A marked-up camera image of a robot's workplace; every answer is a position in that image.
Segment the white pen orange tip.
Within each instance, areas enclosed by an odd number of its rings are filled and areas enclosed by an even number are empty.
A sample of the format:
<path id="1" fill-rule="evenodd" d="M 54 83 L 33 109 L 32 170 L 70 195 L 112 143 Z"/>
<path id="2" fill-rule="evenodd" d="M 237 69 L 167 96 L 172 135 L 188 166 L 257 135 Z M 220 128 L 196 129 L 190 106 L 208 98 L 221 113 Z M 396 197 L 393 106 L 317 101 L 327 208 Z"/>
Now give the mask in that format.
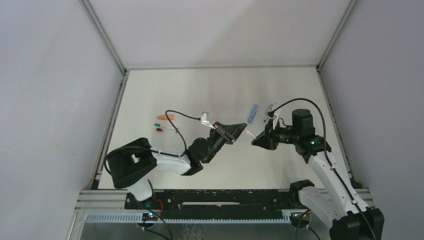
<path id="1" fill-rule="evenodd" d="M 246 128 L 245 130 L 245 133 L 249 136 L 249 137 L 251 137 L 253 140 L 255 140 L 256 139 L 256 137 Z"/>

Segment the orange translucent highlighter pen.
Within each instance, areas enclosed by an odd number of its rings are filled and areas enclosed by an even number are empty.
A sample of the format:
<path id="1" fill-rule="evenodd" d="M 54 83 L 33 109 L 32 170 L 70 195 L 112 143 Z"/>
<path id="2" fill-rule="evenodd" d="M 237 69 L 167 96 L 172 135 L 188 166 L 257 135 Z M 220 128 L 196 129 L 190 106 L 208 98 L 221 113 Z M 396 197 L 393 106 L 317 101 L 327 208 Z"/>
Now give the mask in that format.
<path id="1" fill-rule="evenodd" d="M 174 114 L 164 114 L 164 115 L 158 115 L 156 117 L 157 120 L 161 120 L 161 121 L 167 121 L 167 120 L 174 120 L 175 119 L 175 115 Z"/>

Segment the thin white red pen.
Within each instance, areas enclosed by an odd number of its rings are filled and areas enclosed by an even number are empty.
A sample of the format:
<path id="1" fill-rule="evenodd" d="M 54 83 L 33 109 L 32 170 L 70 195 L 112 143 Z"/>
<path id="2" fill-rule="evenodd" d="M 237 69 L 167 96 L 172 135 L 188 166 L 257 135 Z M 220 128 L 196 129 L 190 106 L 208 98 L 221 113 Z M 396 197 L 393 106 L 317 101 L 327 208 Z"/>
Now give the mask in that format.
<path id="1" fill-rule="evenodd" d="M 176 133 L 177 131 L 175 129 L 167 129 L 167 128 L 156 128 L 155 129 L 156 132 L 171 132 L 171 133 Z"/>

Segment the white marker green end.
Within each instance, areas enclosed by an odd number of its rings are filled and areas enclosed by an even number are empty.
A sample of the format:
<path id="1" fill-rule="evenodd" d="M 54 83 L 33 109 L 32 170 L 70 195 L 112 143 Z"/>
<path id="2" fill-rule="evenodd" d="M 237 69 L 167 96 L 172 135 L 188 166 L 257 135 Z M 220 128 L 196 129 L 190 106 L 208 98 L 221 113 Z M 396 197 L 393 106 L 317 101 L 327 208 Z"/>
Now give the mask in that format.
<path id="1" fill-rule="evenodd" d="M 170 125 L 170 124 L 155 123 L 155 124 L 154 124 L 154 126 L 155 126 L 156 128 L 161 128 L 161 129 L 168 129 L 168 130 L 172 130 L 172 131 L 175 131 L 175 130 L 176 130 L 176 128 L 175 128 L 175 127 L 173 127 L 173 126 L 172 126 L 172 125 Z"/>

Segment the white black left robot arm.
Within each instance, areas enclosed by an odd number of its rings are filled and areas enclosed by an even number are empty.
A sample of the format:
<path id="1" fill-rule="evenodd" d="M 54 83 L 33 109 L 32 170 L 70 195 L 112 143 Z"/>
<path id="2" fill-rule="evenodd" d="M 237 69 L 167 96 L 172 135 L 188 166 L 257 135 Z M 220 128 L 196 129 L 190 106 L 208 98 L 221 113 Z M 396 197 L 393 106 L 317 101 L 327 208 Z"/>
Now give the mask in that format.
<path id="1" fill-rule="evenodd" d="M 125 189 L 138 202 L 154 198 L 154 190 L 147 174 L 157 170 L 192 176 L 203 170 L 223 148 L 232 145 L 245 131 L 246 123 L 215 122 L 207 138 L 199 137 L 183 153 L 167 153 L 154 149 L 147 138 L 138 138 L 112 150 L 104 158 L 104 167 L 112 177 L 116 189 Z"/>

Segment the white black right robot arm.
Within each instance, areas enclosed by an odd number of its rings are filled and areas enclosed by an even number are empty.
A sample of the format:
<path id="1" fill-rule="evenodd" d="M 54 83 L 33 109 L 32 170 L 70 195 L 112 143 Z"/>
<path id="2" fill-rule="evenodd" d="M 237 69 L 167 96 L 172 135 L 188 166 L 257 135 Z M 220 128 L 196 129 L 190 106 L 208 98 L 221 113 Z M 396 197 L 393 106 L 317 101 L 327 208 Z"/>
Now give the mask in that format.
<path id="1" fill-rule="evenodd" d="M 274 151 L 279 144 L 293 145 L 298 155 L 315 172 L 328 196 L 323 196 L 310 180 L 290 185 L 294 199 L 312 211 L 328 228 L 332 240 L 380 240 L 384 215 L 371 208 L 357 193 L 350 179 L 340 173 L 332 150 L 323 136 L 316 134 L 308 109 L 292 111 L 292 124 L 282 127 L 269 120 L 251 144 Z"/>

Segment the blue translucent highlighter pen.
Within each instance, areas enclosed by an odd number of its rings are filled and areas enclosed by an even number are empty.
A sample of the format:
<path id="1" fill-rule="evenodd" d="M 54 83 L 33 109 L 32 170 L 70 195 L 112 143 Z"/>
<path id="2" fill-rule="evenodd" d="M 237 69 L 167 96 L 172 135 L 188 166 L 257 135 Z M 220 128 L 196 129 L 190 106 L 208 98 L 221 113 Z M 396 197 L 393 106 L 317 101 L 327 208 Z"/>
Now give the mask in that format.
<path id="1" fill-rule="evenodd" d="M 251 111 L 250 111 L 249 116 L 248 116 L 248 119 L 247 119 L 247 123 L 249 125 L 253 123 L 253 121 L 254 121 L 254 119 L 256 117 L 257 112 L 258 112 L 258 105 L 257 104 L 254 104 L 253 107 L 251 108 Z"/>

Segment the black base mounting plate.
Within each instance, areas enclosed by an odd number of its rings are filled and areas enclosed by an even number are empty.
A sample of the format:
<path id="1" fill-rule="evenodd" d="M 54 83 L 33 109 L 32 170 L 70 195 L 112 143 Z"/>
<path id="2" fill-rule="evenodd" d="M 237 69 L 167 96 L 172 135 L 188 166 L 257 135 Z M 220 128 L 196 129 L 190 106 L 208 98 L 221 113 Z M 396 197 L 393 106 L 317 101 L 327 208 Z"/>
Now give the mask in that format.
<path id="1" fill-rule="evenodd" d="M 147 203 L 128 193 L 124 208 L 151 209 L 166 220 L 200 221 L 288 220 L 307 210 L 288 189 L 165 189 L 155 191 Z"/>

